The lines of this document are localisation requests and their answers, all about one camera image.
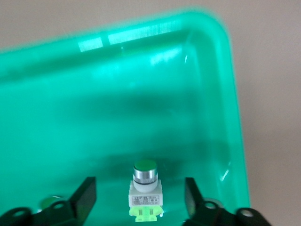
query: green tray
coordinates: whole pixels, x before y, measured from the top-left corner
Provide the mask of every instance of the green tray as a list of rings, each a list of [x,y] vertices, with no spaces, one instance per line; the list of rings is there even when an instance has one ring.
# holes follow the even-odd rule
[[[143,158],[164,198],[144,225],[188,218],[185,177],[230,212],[249,206],[230,41],[214,17],[168,14],[0,55],[0,214],[96,176],[85,225],[136,225],[128,189]]]

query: beige tabletop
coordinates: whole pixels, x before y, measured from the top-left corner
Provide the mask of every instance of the beige tabletop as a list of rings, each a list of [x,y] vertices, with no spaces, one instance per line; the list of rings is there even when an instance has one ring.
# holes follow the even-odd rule
[[[0,0],[0,49],[183,6],[210,9],[232,37],[252,207],[301,220],[301,1]]]

